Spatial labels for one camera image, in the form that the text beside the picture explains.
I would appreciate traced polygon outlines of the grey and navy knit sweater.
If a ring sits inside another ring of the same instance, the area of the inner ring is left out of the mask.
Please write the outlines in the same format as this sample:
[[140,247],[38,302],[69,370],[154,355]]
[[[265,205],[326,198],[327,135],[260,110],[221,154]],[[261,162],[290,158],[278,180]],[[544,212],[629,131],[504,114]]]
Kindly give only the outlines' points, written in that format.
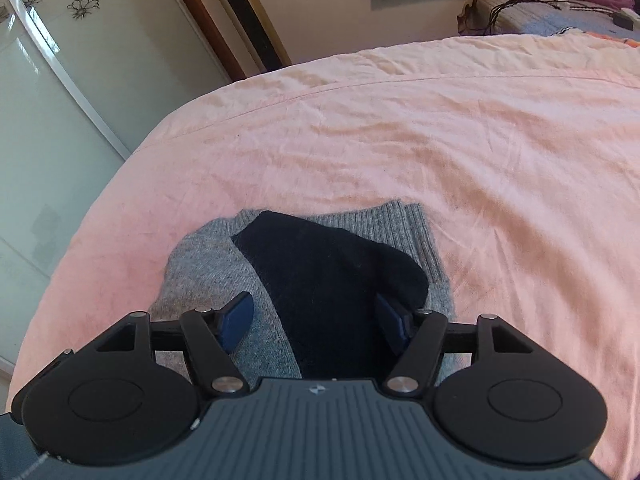
[[169,255],[150,315],[175,321],[241,292],[253,297],[254,318],[232,361],[250,384],[381,380],[398,353],[379,307],[454,312],[426,215],[398,200],[314,217],[244,210],[209,221]]

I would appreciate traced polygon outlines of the pink bed sheet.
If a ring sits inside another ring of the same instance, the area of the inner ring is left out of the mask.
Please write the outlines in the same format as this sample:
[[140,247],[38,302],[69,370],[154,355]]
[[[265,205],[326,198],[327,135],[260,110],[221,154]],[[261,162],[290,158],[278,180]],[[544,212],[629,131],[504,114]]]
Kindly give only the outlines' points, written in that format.
[[167,116],[96,199],[23,340],[11,389],[152,304],[186,234],[244,209],[420,204],[454,312],[505,318],[595,384],[594,451],[639,471],[639,51],[585,32],[335,55]]

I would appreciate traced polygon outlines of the glass sliding wardrobe door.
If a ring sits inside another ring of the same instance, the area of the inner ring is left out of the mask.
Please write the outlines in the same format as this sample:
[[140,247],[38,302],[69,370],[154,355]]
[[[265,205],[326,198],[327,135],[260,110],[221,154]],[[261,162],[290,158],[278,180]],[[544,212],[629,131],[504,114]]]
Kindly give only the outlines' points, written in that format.
[[229,78],[180,0],[1,0],[1,357],[82,218],[169,113]]

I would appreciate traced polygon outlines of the gold tower air conditioner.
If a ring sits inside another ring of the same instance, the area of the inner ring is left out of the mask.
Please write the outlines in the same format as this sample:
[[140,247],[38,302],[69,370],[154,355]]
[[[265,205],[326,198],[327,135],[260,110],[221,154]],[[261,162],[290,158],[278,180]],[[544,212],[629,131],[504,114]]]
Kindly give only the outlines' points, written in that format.
[[263,72],[292,64],[260,0],[220,0],[250,56]]

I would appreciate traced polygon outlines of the brown wooden door frame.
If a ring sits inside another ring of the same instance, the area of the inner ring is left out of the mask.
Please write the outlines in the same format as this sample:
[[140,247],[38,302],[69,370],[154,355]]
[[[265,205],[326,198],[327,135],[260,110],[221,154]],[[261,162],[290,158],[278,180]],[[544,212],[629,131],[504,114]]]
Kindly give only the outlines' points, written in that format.
[[202,0],[182,0],[186,5],[198,29],[203,34],[206,44],[212,48],[216,54],[222,68],[226,71],[232,81],[239,81],[246,78],[244,70],[232,53],[226,40],[221,35],[214,20],[210,16]]

